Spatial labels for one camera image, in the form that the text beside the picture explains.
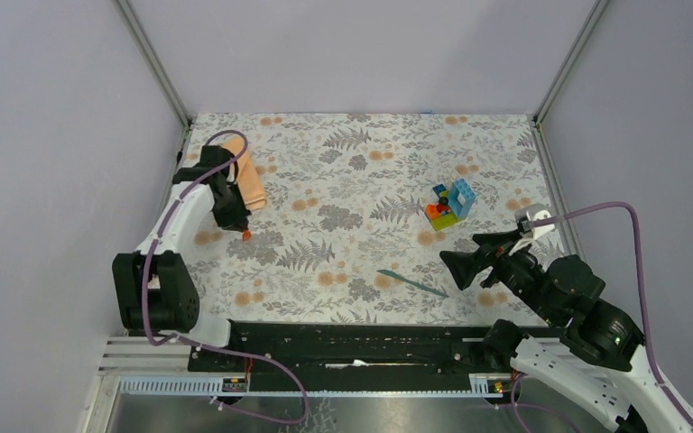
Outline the peach satin napkin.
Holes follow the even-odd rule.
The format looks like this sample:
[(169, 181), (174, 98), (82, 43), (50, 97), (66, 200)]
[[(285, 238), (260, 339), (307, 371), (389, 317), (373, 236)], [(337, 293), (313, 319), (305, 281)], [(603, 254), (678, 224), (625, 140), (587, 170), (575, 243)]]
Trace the peach satin napkin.
[(237, 186), (245, 207), (250, 211), (262, 209), (267, 204), (267, 193), (251, 156), (250, 146), (236, 162), (238, 166)]

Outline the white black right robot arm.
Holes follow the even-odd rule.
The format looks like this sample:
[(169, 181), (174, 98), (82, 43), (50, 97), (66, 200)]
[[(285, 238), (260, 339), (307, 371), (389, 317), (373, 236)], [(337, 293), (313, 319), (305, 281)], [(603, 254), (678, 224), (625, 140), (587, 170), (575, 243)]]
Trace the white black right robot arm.
[(647, 318), (635, 322), (603, 300), (605, 282), (572, 254), (542, 267), (531, 244), (550, 232), (557, 218), (542, 205), (515, 215), (513, 231), (475, 234), (472, 253), (444, 251), (441, 261), (464, 290), (503, 284), (548, 326), (582, 362), (599, 371), (582, 372), (551, 355), (512, 321), (499, 319), (482, 342), (490, 370), (507, 368), (533, 377), (573, 401), (612, 432), (693, 432), (691, 406), (657, 365)]

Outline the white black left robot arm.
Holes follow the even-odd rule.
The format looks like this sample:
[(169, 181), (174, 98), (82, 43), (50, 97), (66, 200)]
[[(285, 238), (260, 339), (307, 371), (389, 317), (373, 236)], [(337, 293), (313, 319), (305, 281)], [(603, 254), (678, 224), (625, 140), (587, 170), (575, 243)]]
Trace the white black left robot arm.
[(224, 371), (244, 358), (242, 344), (231, 338), (231, 324), (200, 305), (189, 265), (196, 260), (195, 237), (206, 217), (217, 227), (251, 236), (247, 209), (237, 179), (247, 146), (202, 149), (199, 162), (174, 174), (167, 205), (144, 241), (120, 253), (112, 273), (124, 327), (143, 331), (152, 345), (180, 340), (209, 348), (209, 359)]

